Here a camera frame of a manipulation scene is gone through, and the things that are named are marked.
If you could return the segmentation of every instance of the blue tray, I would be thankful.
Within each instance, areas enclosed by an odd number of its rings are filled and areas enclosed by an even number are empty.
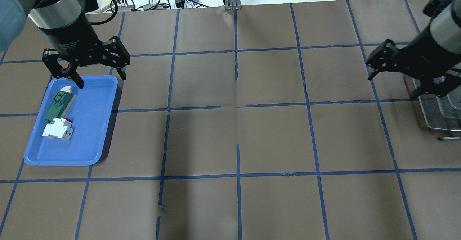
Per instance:
[[[114,76],[82,76],[82,79],[83,89],[64,78],[54,79],[48,85],[24,153],[26,164],[91,165],[101,157],[118,81]],[[77,95],[66,114],[73,121],[74,134],[67,142],[43,137],[48,123],[44,117],[53,96],[67,85]]]

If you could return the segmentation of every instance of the green terminal block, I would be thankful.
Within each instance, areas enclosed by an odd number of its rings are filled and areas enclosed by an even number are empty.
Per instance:
[[[76,95],[72,93],[71,87],[66,86],[58,91],[53,98],[53,104],[45,115],[45,119],[51,122],[55,118],[64,118],[71,107]]]

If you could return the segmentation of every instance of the white circuit breaker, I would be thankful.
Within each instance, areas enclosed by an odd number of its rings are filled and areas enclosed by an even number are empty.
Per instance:
[[[43,130],[43,136],[51,139],[62,139],[64,141],[69,141],[74,129],[71,128],[72,122],[69,119],[58,119],[55,118],[50,124],[45,126]]]

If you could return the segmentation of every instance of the green component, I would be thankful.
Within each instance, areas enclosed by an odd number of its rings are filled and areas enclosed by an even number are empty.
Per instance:
[[[45,119],[51,122],[55,118],[63,118],[72,103],[75,100],[76,95],[70,94],[65,91],[58,91],[53,98],[53,104],[45,115]]]

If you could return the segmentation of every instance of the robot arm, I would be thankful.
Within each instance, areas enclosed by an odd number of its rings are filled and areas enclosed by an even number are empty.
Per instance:
[[[79,88],[83,88],[84,82],[76,72],[77,67],[101,63],[114,67],[120,77],[123,80],[126,79],[125,69],[130,64],[130,55],[123,43],[116,36],[107,42],[99,40],[92,23],[85,16],[86,12],[98,8],[96,0],[10,1],[17,8],[20,4],[24,12],[23,19],[25,19],[25,14],[28,14],[55,48],[44,49],[42,56],[43,62],[55,78],[72,79]],[[0,17],[4,17],[3,20],[0,18],[2,27],[14,27],[18,23],[22,26],[19,25],[16,30],[6,31],[8,34],[5,36],[2,34],[2,40],[6,40],[6,42],[2,41],[2,45],[8,45],[24,26],[24,20],[20,17],[10,20],[7,18],[9,14],[11,12],[0,9]],[[69,64],[66,67],[61,66],[58,62],[59,58],[66,60]]]
[[[399,49],[392,40],[385,40],[369,56],[367,65],[374,71],[401,72],[420,80],[410,98],[422,94],[443,97],[461,84],[461,0],[431,0],[425,15],[429,25],[408,44]]]

